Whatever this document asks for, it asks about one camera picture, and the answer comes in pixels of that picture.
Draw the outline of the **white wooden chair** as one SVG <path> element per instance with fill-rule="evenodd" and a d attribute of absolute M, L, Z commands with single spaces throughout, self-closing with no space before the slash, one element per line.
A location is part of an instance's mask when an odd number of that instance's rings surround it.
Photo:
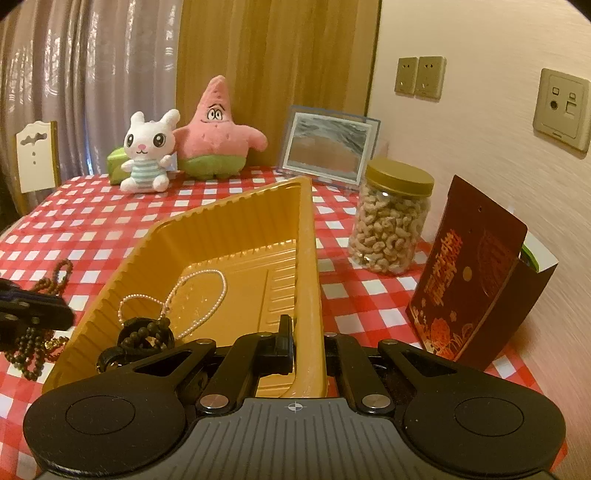
<path fill-rule="evenodd" d="M 48 193 L 61 184 L 56 121 L 34 121 L 15 134 L 19 212 L 32 209 L 29 194 Z"/>

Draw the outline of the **red checkered tablecloth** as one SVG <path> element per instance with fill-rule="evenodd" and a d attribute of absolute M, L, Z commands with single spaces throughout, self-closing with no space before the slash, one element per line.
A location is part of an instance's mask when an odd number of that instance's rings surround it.
<path fill-rule="evenodd" d="M 1 242 L 1 273 L 30 287 L 63 258 L 74 264 L 65 298 L 83 315 L 105 282 L 149 227 L 230 195 L 280 181 L 280 173 L 252 167 L 236 179 L 197 182 L 177 177 L 164 194 L 123 195 L 105 176 L 75 177 L 22 218 Z M 363 345 L 392 337 L 415 343 L 404 317 L 426 261 L 427 244 L 401 279 L 363 271 L 346 258 L 358 196 L 334 186 L 311 188 L 320 255 L 322 320 Z"/>

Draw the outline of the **double wall socket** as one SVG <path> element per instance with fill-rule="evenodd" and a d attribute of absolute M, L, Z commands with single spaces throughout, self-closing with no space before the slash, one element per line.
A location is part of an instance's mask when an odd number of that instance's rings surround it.
<path fill-rule="evenodd" d="M 401 95 L 439 101 L 446 66 L 447 59 L 444 56 L 401 57 L 398 59 L 394 91 Z"/>

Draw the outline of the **cashew jar gold lid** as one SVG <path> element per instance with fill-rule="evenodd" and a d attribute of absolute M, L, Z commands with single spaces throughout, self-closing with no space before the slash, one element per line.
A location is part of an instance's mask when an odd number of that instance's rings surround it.
<path fill-rule="evenodd" d="M 416 166 L 370 160 L 349 236 L 349 258 L 375 273 L 405 273 L 421 239 L 434 184 L 433 176 Z"/>

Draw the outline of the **grey sheer curtain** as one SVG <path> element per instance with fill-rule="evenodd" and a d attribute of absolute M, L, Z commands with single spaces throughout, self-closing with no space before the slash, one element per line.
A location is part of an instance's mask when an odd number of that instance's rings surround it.
<path fill-rule="evenodd" d="M 15 135 L 57 125 L 60 174 L 107 170 L 130 116 L 174 107 L 180 1 L 4 1 L 1 4 L 1 182 L 19 214 L 47 192 L 22 194 Z"/>

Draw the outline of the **pink starfish plush toy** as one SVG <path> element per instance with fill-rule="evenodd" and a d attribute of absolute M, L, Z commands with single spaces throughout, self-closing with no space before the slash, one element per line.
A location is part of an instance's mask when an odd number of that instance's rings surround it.
<path fill-rule="evenodd" d="M 256 128 L 232 120 L 228 82 L 209 81 L 191 121 L 174 131 L 178 169 L 198 180 L 226 179 L 245 167 L 249 150 L 266 150 L 269 141 Z"/>

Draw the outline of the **brown wooden door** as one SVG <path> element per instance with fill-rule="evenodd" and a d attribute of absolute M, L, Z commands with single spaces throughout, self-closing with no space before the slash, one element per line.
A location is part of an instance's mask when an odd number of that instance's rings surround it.
<path fill-rule="evenodd" d="M 294 105 L 367 115 L 381 4 L 376 0 L 186 1 L 176 107 L 187 124 L 211 78 L 228 81 L 235 123 L 269 140 L 250 165 L 276 165 Z"/>

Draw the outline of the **yellow plastic tray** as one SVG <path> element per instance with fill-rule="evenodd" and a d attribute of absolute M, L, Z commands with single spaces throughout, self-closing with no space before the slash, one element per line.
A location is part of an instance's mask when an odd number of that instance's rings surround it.
<path fill-rule="evenodd" d="M 102 287 L 44 383 L 93 376 L 125 320 L 165 316 L 177 344 L 228 346 L 293 319 L 294 369 L 260 381 L 262 397 L 327 391 L 311 181 L 297 177 L 201 206 L 151 227 Z"/>

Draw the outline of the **silver picture frame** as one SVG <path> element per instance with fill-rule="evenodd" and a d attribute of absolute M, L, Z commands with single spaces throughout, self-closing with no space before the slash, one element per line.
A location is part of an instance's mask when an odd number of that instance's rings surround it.
<path fill-rule="evenodd" d="M 335 110 L 290 107 L 277 168 L 325 184 L 359 189 L 377 150 L 381 121 Z"/>

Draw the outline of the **white bunny plush toy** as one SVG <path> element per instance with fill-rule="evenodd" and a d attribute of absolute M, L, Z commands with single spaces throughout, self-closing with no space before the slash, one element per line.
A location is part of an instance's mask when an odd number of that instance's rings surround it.
<path fill-rule="evenodd" d="M 121 169 L 129 174 L 120 184 L 124 193 L 161 193 L 167 190 L 167 168 L 175 148 L 174 130 L 179 111 L 168 110 L 158 121 L 146 121 L 141 111 L 130 117 L 123 149 L 128 160 Z"/>

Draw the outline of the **wall network outlet plate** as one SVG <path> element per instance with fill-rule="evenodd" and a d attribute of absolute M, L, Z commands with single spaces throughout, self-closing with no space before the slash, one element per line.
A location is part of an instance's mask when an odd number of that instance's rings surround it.
<path fill-rule="evenodd" d="M 590 145 L 590 81 L 543 68 L 533 127 L 587 153 Z"/>

